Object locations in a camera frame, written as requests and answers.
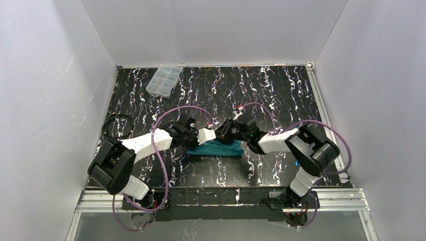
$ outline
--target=black cable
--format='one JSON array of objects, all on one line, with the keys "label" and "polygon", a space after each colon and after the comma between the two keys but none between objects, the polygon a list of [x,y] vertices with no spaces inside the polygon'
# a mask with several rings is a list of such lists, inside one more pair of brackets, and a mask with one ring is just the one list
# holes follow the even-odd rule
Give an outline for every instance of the black cable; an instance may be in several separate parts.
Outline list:
[{"label": "black cable", "polygon": [[146,222],[146,223],[145,223],[142,227],[145,227],[146,225],[148,225],[148,224],[152,223],[153,221],[154,221],[154,220]]},{"label": "black cable", "polygon": [[265,197],[261,200],[264,203],[284,203],[283,201],[279,201],[276,197]]},{"label": "black cable", "polygon": [[[116,118],[119,118],[119,120],[121,118],[126,118],[126,119],[128,119],[128,122],[130,122],[130,130],[129,130],[129,132],[127,134],[121,136],[121,137],[113,137],[112,135],[108,134],[108,126]],[[126,114],[116,114],[116,113],[113,113],[112,115],[110,115],[110,117],[108,117],[106,119],[105,123],[103,123],[103,125],[102,125],[102,134],[104,136],[111,137],[111,138],[127,139],[130,136],[130,134],[132,133],[134,127],[135,127],[134,121],[133,121],[133,119],[130,116],[128,116]]]},{"label": "black cable", "polygon": [[132,213],[132,217],[143,216],[143,215],[145,215],[145,214],[144,213]]},{"label": "black cable", "polygon": [[290,221],[293,221],[293,222],[295,222],[295,223],[299,224],[300,226],[303,226],[303,224],[301,224],[301,223],[299,222],[299,220],[297,220],[297,219],[296,219],[296,217],[295,217],[295,216],[293,216],[293,219],[292,219],[292,218],[290,218],[289,216],[287,216],[286,214],[284,214],[284,217],[288,218]]}]

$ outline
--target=black marbled tabletop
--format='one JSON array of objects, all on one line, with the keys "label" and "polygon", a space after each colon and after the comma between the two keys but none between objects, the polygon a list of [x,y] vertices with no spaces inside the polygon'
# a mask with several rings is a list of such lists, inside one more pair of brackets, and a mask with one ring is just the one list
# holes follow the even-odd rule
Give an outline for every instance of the black marbled tabletop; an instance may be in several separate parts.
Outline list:
[{"label": "black marbled tabletop", "polygon": [[[164,112],[182,105],[205,108],[218,128],[240,104],[260,102],[274,117],[277,128],[303,119],[321,120],[304,66],[250,66],[184,68],[170,99],[153,97],[145,90],[156,68],[120,69],[107,116],[113,112],[131,116],[135,128],[130,138],[150,132]],[[176,120],[181,111],[205,127],[207,115],[197,109],[175,111],[164,121]],[[272,129],[272,121],[258,106],[249,106],[261,130]],[[111,123],[114,136],[130,128],[125,119]],[[258,155],[245,149],[242,158],[199,157],[184,154],[180,148],[162,152],[170,187],[257,187],[288,186],[298,167],[291,153]],[[335,171],[334,165],[328,171]],[[155,155],[137,162],[132,174],[153,187],[164,186],[160,162]],[[341,186],[338,176],[324,177],[319,185]],[[98,187],[89,180],[88,187]]]}]

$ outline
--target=clear storage container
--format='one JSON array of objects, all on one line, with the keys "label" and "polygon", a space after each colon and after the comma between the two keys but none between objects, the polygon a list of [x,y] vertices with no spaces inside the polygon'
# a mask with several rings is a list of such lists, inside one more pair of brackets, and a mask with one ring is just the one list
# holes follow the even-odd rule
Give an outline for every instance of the clear storage container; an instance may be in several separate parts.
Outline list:
[{"label": "clear storage container", "polygon": [[182,68],[160,66],[146,88],[150,95],[170,98],[179,82]]}]

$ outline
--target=aluminum frame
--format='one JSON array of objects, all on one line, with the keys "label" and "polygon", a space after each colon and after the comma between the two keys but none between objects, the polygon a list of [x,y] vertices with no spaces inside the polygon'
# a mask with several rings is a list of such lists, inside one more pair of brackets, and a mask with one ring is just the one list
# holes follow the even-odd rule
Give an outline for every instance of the aluminum frame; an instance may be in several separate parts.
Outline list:
[{"label": "aluminum frame", "polygon": [[[378,241],[368,206],[362,188],[315,188],[318,194],[320,208],[318,211],[358,211],[364,232],[368,241]],[[122,210],[123,196],[116,195],[114,207],[116,212],[144,213],[141,210]],[[80,216],[84,212],[112,213],[113,196],[106,190],[85,190],[77,204],[74,219],[68,231],[66,241],[73,241],[76,236]],[[283,212],[294,212],[292,208],[285,208]]]},{"label": "aluminum frame", "polygon": [[[301,63],[281,63],[281,64],[229,64],[229,65],[187,65],[186,63],[178,63],[176,64],[176,67],[182,67],[182,68],[202,68],[202,67],[239,67],[239,66],[250,66],[250,67],[256,67],[256,66],[307,66],[307,64],[301,64]],[[159,66],[144,66],[144,67],[132,67],[132,66],[117,66],[118,69],[139,69],[139,68],[158,68]]]},{"label": "aluminum frame", "polygon": [[[306,65],[307,74],[309,77],[310,86],[313,91],[313,95],[315,97],[316,105],[318,106],[319,114],[321,116],[321,120],[331,126],[329,115],[327,114],[326,107],[324,105],[323,97],[320,92],[320,88],[318,87],[318,83],[315,78],[315,73],[313,72],[313,67],[310,63]],[[335,134],[329,129],[325,128],[326,135],[330,138],[334,143],[337,144]],[[338,171],[343,170],[345,168],[345,163],[343,162],[342,154],[340,154],[334,161],[336,168]],[[340,181],[342,183],[346,183],[349,181],[349,177],[347,173],[339,174]]]}]

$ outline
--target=floor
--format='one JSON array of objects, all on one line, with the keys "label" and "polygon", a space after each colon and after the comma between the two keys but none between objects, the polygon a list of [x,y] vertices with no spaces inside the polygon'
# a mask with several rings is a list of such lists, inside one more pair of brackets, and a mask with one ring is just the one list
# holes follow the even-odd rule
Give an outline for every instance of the floor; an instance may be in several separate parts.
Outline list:
[{"label": "floor", "polygon": [[[145,87],[156,68],[120,69],[107,116],[122,113],[131,116],[135,128],[131,137],[150,131],[156,118],[165,111],[182,105],[203,107],[214,116],[214,128],[240,104],[263,103],[271,111],[277,127],[286,127],[302,119],[321,120],[306,68],[304,66],[194,67],[184,68],[170,99],[152,97]],[[272,129],[270,117],[260,107],[248,107],[261,130]],[[186,114],[197,120],[199,127],[207,117],[199,110]],[[167,120],[177,119],[179,112]],[[130,128],[124,120],[110,125],[117,136]],[[295,158],[284,152],[257,155],[245,150],[243,157],[197,157],[179,148],[164,152],[170,187],[285,187],[295,177]],[[328,171],[335,171],[334,165]],[[139,161],[132,174],[153,187],[164,186],[158,159],[152,155]],[[324,177],[319,186],[341,186],[337,176]],[[88,188],[98,187],[89,180]]]},{"label": "floor", "polygon": [[[148,220],[142,216],[132,222],[129,213],[120,213],[119,218],[127,226],[143,225]],[[121,228],[111,213],[83,213],[75,240],[367,240],[357,211],[318,212],[315,221],[300,232],[284,224],[244,219],[175,220],[155,222],[140,232]]]}]

